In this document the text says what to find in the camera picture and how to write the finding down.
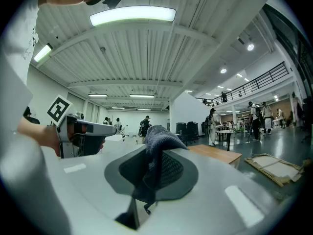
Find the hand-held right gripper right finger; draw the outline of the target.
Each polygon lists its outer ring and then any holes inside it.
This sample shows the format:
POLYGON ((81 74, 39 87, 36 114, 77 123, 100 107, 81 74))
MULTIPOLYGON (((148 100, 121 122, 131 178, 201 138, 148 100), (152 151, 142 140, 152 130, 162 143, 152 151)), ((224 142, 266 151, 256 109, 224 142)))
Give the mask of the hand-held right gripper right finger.
POLYGON ((282 219, 290 200, 276 199, 225 162, 174 149, 197 167, 193 189, 175 201, 160 201, 140 235, 267 235, 282 219))

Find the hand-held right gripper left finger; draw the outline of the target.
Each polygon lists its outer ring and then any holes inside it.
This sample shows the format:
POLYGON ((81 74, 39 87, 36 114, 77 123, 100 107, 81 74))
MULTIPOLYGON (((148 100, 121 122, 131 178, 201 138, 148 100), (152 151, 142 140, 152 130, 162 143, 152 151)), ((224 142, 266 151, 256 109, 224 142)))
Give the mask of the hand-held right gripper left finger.
POLYGON ((126 212, 131 197, 116 193, 104 176, 105 167, 136 149, 137 144, 110 146, 93 156, 58 159, 42 147, 48 176, 67 217, 69 231, 58 235, 145 235, 146 227, 130 229, 115 221, 126 212))

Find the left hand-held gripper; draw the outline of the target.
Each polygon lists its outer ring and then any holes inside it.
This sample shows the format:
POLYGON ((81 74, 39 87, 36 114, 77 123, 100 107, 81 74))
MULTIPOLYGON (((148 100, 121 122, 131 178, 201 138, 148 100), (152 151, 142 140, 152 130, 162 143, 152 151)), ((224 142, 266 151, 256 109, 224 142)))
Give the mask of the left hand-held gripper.
POLYGON ((100 151, 103 137, 117 133, 114 126, 85 121, 83 114, 75 111, 73 104, 61 95, 53 100, 47 114, 56 126, 62 159, 95 155, 100 151))

